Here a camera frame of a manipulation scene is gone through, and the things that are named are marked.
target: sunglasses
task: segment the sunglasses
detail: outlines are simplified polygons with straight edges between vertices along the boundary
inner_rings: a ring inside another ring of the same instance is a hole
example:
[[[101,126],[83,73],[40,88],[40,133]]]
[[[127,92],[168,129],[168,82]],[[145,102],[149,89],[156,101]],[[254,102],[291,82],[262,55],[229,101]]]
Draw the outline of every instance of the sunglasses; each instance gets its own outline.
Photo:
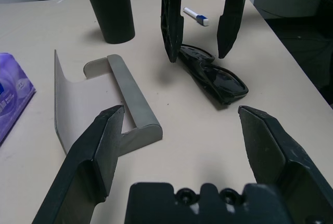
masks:
[[[198,47],[183,44],[178,57],[194,79],[220,104],[231,104],[249,92],[239,77],[225,68],[213,65],[215,58]]]

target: tissue box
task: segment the tissue box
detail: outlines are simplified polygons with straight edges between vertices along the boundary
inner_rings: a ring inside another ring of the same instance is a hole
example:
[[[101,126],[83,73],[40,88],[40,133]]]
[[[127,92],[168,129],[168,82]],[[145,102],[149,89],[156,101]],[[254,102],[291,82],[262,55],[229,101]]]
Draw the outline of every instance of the tissue box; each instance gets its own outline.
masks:
[[[35,88],[14,57],[0,53],[0,144],[34,93]]]

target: white table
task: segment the white table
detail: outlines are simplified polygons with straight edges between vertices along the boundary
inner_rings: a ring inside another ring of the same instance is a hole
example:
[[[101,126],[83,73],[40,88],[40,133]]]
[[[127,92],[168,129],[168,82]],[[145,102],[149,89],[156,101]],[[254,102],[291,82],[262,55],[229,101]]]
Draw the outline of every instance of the white table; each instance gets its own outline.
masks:
[[[183,0],[210,19],[204,28],[185,16],[184,43],[217,55],[223,0]],[[224,60],[248,95],[217,110],[190,75],[171,64],[160,31],[161,0],[132,0],[136,36],[103,41],[89,0],[0,5],[0,51],[12,53],[37,93],[0,147],[0,223],[31,223],[65,154],[54,130],[54,49],[66,76],[84,79],[83,66],[109,54],[123,57],[163,127],[162,141],[119,158],[110,196],[91,223],[121,224],[130,186],[169,182],[175,191],[220,190],[255,182],[237,109],[249,105],[278,118],[333,186],[333,111],[254,6],[247,1],[237,41]]]

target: black cylinder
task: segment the black cylinder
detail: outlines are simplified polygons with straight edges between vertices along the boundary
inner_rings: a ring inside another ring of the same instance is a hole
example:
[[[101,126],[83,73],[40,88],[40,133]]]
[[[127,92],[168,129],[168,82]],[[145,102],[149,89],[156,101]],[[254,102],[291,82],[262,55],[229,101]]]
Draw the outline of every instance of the black cylinder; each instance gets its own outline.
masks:
[[[119,44],[135,36],[131,0],[90,0],[107,43]]]

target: screw hole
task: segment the screw hole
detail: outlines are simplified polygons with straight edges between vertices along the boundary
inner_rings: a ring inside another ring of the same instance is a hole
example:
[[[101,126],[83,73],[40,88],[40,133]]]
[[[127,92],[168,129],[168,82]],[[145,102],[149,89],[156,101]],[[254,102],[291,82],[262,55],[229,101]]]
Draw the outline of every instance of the screw hole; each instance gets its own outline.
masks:
[[[191,189],[180,189],[176,199],[185,206],[190,206],[197,202],[197,195]]]
[[[242,200],[240,195],[233,189],[224,189],[220,192],[221,199],[230,205],[240,205]]]

